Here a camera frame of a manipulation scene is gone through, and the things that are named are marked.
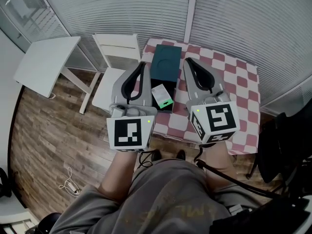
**wooden floor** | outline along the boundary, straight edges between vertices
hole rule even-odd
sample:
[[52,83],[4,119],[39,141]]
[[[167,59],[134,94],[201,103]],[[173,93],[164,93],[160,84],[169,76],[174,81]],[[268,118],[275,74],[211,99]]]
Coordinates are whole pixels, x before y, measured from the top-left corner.
[[[94,73],[78,71],[76,75],[90,84]],[[81,115],[84,93],[73,83],[60,75],[53,93],[57,95],[55,99],[47,99],[24,90],[12,136],[10,172],[22,201],[39,219],[63,212],[75,199],[58,188],[68,178],[68,166],[80,188],[86,184],[97,186],[116,153],[109,148],[108,115],[91,104],[93,96]],[[174,157],[184,149],[188,161],[198,153],[193,145],[160,136],[153,136],[151,149],[154,148],[159,148],[164,157]],[[239,179],[263,189],[275,188],[279,181],[264,184],[258,170],[251,180],[246,180],[253,161],[254,155],[233,157]]]

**gray shirt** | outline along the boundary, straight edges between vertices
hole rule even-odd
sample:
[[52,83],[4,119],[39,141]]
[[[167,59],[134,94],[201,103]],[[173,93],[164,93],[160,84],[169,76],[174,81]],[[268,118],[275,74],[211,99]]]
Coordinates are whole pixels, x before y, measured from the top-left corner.
[[183,160],[162,159],[135,172],[122,204],[86,186],[51,234],[209,233],[212,222],[229,217],[227,208],[236,204],[259,206],[235,185],[212,194],[203,170]]

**red and white checkered tablecloth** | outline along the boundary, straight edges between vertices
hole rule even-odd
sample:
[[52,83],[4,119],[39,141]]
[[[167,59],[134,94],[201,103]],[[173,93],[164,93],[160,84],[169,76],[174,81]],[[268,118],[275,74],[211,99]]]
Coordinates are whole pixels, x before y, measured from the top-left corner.
[[236,101],[240,120],[240,131],[226,141],[231,155],[257,152],[260,124],[260,93],[257,67],[224,53],[169,39],[149,39],[143,50],[142,61],[151,65],[157,44],[182,48],[179,79],[175,89],[172,114],[158,113],[154,132],[178,140],[200,143],[194,127],[188,120],[185,103],[189,100],[183,73],[183,62],[187,57],[199,59],[215,68],[225,82],[225,89],[232,101]]

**shoe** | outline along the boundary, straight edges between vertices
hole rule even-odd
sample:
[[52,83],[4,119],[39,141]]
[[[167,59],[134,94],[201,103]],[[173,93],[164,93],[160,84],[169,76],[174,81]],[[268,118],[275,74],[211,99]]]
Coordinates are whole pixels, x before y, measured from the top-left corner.
[[180,150],[180,151],[177,153],[177,155],[176,155],[176,158],[182,159],[182,160],[185,160],[185,157],[186,157],[186,155],[185,155],[185,151],[184,151],[184,150]]
[[151,161],[157,161],[162,159],[161,153],[159,149],[155,149],[154,152],[152,153]]
[[0,197],[6,196],[6,197],[11,197],[12,196],[12,191],[9,185],[9,179],[5,173],[5,171],[0,168],[0,178],[2,184],[0,184]]

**small white box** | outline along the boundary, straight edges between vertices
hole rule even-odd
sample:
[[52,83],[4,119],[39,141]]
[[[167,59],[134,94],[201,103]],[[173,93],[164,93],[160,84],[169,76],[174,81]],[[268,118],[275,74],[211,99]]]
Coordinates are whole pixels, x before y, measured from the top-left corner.
[[228,140],[240,129],[235,101],[192,106],[190,122],[202,144]]
[[111,149],[120,151],[147,151],[150,145],[155,116],[107,118]]

